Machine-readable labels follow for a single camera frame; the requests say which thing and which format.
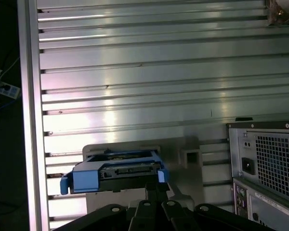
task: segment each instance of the dark floor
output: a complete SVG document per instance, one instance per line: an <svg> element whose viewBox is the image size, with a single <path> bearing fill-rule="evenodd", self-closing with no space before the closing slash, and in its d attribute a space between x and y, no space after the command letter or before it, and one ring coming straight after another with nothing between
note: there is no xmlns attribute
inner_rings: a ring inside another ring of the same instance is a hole
<svg viewBox="0 0 289 231"><path fill-rule="evenodd" d="M0 0L0 67L11 51L6 62L7 69L19 56L19 51L17 13L5 3L16 7L16 1ZM2 81L21 87L20 62ZM0 107L12 101L0 95ZM0 231L29 230L21 98L0 110L0 202L10 204L0 204Z"/></svg>

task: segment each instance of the ventilation holes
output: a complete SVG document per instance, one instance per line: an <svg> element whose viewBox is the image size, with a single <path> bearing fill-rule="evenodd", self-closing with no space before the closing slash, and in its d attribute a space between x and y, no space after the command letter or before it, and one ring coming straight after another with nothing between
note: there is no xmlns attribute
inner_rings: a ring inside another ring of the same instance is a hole
<svg viewBox="0 0 289 231"><path fill-rule="evenodd" d="M260 183L289 196L288 139L258 136L256 151Z"/></svg>

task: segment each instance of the computer tower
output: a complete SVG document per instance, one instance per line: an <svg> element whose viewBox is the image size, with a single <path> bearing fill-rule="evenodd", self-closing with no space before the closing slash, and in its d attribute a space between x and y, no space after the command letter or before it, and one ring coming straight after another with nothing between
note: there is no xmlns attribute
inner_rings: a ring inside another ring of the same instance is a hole
<svg viewBox="0 0 289 231"><path fill-rule="evenodd" d="M289 122L227 126L236 214L289 231Z"/></svg>

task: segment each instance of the sticker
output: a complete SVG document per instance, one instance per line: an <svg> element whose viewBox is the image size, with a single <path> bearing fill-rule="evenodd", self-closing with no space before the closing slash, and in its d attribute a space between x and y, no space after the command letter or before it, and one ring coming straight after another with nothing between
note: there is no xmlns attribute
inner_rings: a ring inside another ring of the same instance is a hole
<svg viewBox="0 0 289 231"><path fill-rule="evenodd" d="M276 204L274 201L271 201L271 200L265 198L264 196L262 196L262 195L260 195L260 194L258 194L258 193L256 193L256 192L255 192L255 196L256 196L257 198L259 198L260 200L266 202L267 204L273 206L274 208L277 208L279 211L281 211L281 212L283 212L284 214L287 214L287 215L289 216L289 210L287 210L287 209L285 209L284 207Z"/></svg>

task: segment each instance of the power strip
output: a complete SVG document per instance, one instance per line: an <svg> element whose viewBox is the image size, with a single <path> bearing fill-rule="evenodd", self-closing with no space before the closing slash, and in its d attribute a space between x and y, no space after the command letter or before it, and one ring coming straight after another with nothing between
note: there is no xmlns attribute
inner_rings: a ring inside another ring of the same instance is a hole
<svg viewBox="0 0 289 231"><path fill-rule="evenodd" d="M15 86L8 84L8 83L0 82L0 86L2 86L2 85L9 85L10 89L5 90L3 88L0 88L0 94L1 95L5 95L5 96L10 97L12 99L17 99L20 96L20 94L21 94L20 88L15 87Z"/></svg>

